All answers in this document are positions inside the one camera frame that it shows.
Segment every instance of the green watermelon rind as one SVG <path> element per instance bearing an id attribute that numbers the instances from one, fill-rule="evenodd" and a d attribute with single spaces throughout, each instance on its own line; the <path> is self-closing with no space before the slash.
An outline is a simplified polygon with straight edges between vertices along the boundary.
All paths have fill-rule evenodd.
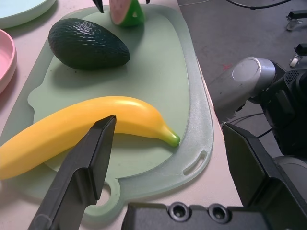
<path id="1" fill-rule="evenodd" d="M 142 11 L 142 8 L 138 0 L 131 0 L 131 4 L 126 13 L 124 20 L 121 23 L 114 23 L 119 26 L 134 26 L 144 23 L 145 16 Z"/>

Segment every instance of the banana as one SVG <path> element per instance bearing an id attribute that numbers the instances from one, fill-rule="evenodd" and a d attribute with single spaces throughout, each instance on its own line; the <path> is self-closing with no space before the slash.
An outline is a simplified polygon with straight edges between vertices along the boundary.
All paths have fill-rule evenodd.
<path id="1" fill-rule="evenodd" d="M 116 115 L 115 133 L 158 138 L 177 146 L 180 137 L 141 100 L 108 96 L 64 108 L 29 126 L 0 147 L 0 180 L 18 176 L 73 147 L 98 120 Z"/>

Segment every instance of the black cable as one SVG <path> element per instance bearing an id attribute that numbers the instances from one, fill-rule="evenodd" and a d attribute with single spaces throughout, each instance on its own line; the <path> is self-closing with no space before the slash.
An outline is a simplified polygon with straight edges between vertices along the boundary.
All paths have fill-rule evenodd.
<path id="1" fill-rule="evenodd" d="M 243 8 L 248 8 L 248 9 L 251 9 L 251 10 L 256 10 L 256 9 L 265 9 L 265 8 L 270 8 L 270 7 L 274 7 L 274 6 L 279 6 L 281 4 L 285 4 L 287 2 L 290 2 L 292 0 L 284 0 L 284 1 L 281 1 L 281 2 L 278 2 L 278 3 L 275 3 L 275 4 L 271 4 L 271 5 L 265 5 L 265 6 L 247 6 L 247 5 L 243 5 L 243 4 L 240 4 L 240 3 L 236 3 L 236 2 L 233 2 L 231 0 L 225 0 L 233 5 L 236 5 L 236 6 L 239 6 L 239 7 L 243 7 Z"/>
<path id="2" fill-rule="evenodd" d="M 264 135 L 267 135 L 269 132 L 271 132 L 272 129 L 270 128 L 268 131 L 266 131 L 265 133 L 262 133 L 260 136 L 258 136 L 257 138 L 261 138 L 263 137 Z"/>
<path id="3" fill-rule="evenodd" d="M 250 117 L 252 117 L 252 116 L 261 115 L 261 114 L 263 114 L 263 113 L 258 113 L 258 114 L 252 114 L 252 115 L 243 116 L 243 117 L 240 117 L 240 118 L 238 118 L 238 119 L 236 119 L 236 120 L 233 120 L 233 121 L 231 121 L 231 122 L 229 122 L 229 123 L 232 124 L 233 122 L 242 119 L 242 120 L 238 121 L 237 123 L 235 123 L 235 125 L 236 125 L 236 124 L 238 124 L 239 122 L 241 122 L 241 121 L 243 121 L 243 120 L 245 120 L 245 119 L 247 119 L 247 118 L 250 118 Z"/>

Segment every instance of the watermelon slice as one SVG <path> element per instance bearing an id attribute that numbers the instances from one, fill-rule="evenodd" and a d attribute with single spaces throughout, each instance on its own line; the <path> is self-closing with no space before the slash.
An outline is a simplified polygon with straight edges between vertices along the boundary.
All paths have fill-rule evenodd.
<path id="1" fill-rule="evenodd" d="M 145 17 L 138 0 L 110 0 L 111 19 L 120 26 L 144 23 Z"/>

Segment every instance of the pink watermelon flesh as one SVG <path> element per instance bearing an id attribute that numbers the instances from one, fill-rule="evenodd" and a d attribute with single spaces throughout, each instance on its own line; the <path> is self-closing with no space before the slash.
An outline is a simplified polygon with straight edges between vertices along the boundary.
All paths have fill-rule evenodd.
<path id="1" fill-rule="evenodd" d="M 132 0 L 110 0 L 111 18 L 115 24 L 121 24 L 125 19 Z"/>

